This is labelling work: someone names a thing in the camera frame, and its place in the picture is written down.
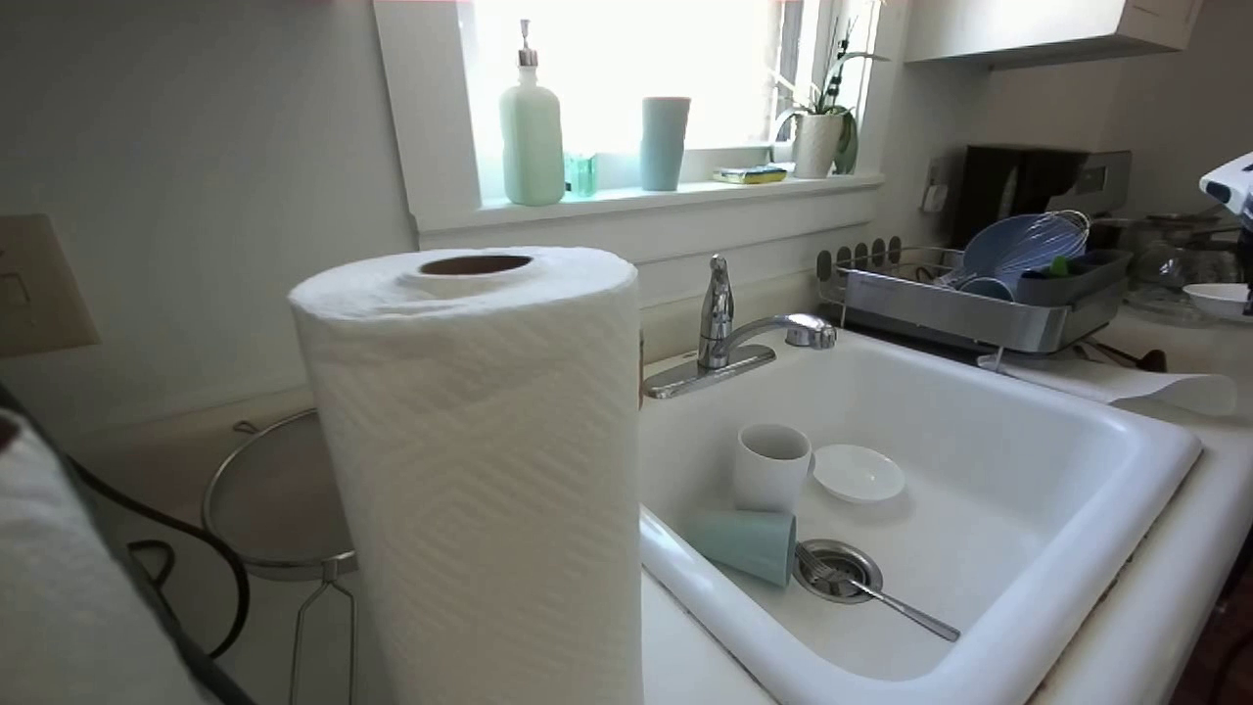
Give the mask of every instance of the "window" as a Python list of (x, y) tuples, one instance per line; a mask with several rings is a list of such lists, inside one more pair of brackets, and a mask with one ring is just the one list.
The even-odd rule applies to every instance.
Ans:
[[(501, 202), (496, 97), (518, 81), (519, 18), (531, 18), (540, 81), (561, 95), (564, 148), (632, 161), (640, 103), (688, 95), (688, 158), (771, 161), (775, 125), (825, 81), (837, 41), (874, 48), (876, 0), (463, 0), (463, 63), (476, 191)], [(867, 67), (841, 103), (860, 115)], [(608, 168), (598, 188), (626, 183)]]

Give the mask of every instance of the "soap dispenser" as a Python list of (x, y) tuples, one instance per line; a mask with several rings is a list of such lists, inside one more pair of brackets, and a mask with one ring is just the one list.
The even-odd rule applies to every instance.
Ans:
[(535, 77), (540, 55), (519, 18), (518, 88), (501, 95), (506, 195), (544, 206), (564, 195), (561, 103)]

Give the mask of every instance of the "chrome faucet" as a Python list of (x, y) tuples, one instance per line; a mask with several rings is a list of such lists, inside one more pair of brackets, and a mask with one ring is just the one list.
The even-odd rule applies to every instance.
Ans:
[(664, 367), (649, 381), (642, 381), (645, 394), (681, 394), (727, 377), (740, 377), (748, 367), (760, 367), (775, 360), (775, 347), (767, 345), (748, 345), (748, 338), (784, 329), (786, 345), (794, 347), (831, 347), (833, 329), (821, 317), (810, 312), (780, 312), (780, 317), (760, 317), (745, 329), (735, 329), (735, 295), (732, 295), (732, 269), (722, 253), (709, 257), (709, 291), (700, 302), (700, 347), (697, 360), (685, 360), (676, 367)]

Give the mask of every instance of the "kitchen sink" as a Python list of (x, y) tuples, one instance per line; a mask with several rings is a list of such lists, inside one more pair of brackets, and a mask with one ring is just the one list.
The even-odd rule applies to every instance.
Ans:
[[(726, 571), (681, 542), (688, 514), (732, 505), (745, 418), (904, 469), (884, 501), (810, 482), (794, 542), (860, 547), (884, 593), (958, 628), (958, 642), (869, 599)], [(1193, 460), (1172, 424), (841, 332), (831, 351), (780, 347), (748, 377), (642, 409), (642, 563), (780, 702), (1026, 702)]]

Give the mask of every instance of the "spoon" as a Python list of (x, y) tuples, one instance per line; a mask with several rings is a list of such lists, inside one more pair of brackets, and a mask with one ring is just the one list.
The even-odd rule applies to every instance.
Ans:
[(880, 607), (889, 607), (889, 611), (914, 620), (915, 628), (933, 629), (933, 635), (945, 640), (945, 642), (963, 640), (963, 629), (955, 629), (951, 624), (933, 620), (928, 611), (921, 611), (921, 607), (914, 607), (914, 603), (901, 603), (901, 599), (893, 599), (889, 593), (876, 593), (876, 589), (860, 582), (856, 576), (851, 576), (851, 571), (841, 571), (841, 569), (818, 563), (818, 569), (814, 569), (814, 582), (818, 582), (821, 593), (833, 593), (833, 597), (860, 593), (860, 597), (876, 599)]

